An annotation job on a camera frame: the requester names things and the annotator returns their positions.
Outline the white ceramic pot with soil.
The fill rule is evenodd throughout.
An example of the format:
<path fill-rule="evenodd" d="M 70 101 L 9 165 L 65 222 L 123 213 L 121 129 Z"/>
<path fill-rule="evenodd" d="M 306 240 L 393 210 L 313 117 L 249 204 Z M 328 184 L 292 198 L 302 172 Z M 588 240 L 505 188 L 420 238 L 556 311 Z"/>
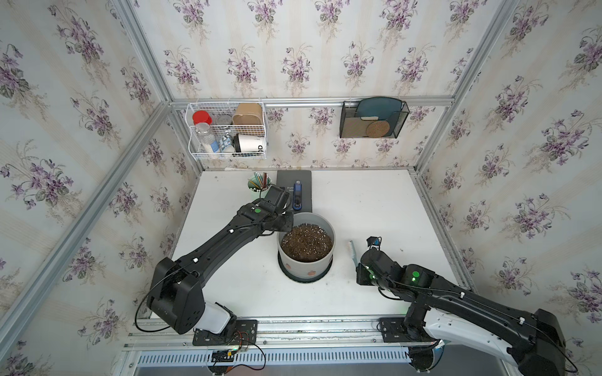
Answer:
<path fill-rule="evenodd" d="M 277 261 L 289 279 L 313 283 L 332 267 L 335 230 L 322 216 L 311 212 L 294 215 L 293 229 L 277 236 Z"/>

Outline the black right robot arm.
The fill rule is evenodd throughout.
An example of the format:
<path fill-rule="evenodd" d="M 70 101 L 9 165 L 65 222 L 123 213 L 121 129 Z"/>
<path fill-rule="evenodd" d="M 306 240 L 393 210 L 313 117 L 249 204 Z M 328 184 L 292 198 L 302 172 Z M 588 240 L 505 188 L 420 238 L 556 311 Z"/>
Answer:
<path fill-rule="evenodd" d="M 416 264 L 400 266 L 371 246 L 356 264 L 357 283 L 407 302 L 400 319 L 382 319 L 386 342 L 404 338 L 425 343 L 426 354 L 412 349 L 412 366 L 426 371 L 425 361 L 439 342 L 455 342 L 514 365 L 523 375 L 566 374 L 566 344 L 558 319 L 545 310 L 534 313 L 492 302 Z"/>

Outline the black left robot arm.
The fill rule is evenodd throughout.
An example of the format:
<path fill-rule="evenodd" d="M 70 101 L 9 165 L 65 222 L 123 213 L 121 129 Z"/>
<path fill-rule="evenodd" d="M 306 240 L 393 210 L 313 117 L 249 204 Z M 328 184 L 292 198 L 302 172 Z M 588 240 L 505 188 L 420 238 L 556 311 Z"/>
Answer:
<path fill-rule="evenodd" d="M 265 232 L 293 228 L 291 194 L 271 186 L 265 197 L 241 206 L 233 219 L 194 251 L 155 266 L 146 304 L 179 335 L 204 331 L 230 337 L 237 317 L 219 303 L 205 301 L 203 288 L 218 269 L 246 244 Z"/>

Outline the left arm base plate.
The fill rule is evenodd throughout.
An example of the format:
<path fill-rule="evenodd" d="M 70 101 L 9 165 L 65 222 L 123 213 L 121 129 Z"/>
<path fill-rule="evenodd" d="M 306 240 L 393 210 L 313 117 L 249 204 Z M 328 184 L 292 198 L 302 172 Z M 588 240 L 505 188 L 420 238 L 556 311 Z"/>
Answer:
<path fill-rule="evenodd" d="M 193 346 L 247 346 L 256 343 L 257 320 L 231 321 L 219 334 L 194 330 Z"/>

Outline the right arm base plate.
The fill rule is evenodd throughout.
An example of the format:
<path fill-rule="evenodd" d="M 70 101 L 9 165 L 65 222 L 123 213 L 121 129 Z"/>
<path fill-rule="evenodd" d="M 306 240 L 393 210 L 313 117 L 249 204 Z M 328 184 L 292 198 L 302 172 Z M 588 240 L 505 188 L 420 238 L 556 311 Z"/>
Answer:
<path fill-rule="evenodd" d="M 385 343 L 410 343 L 422 342 L 420 334 L 411 333 L 404 326 L 403 316 L 381 317 L 377 322 L 377 331 L 381 334 Z"/>

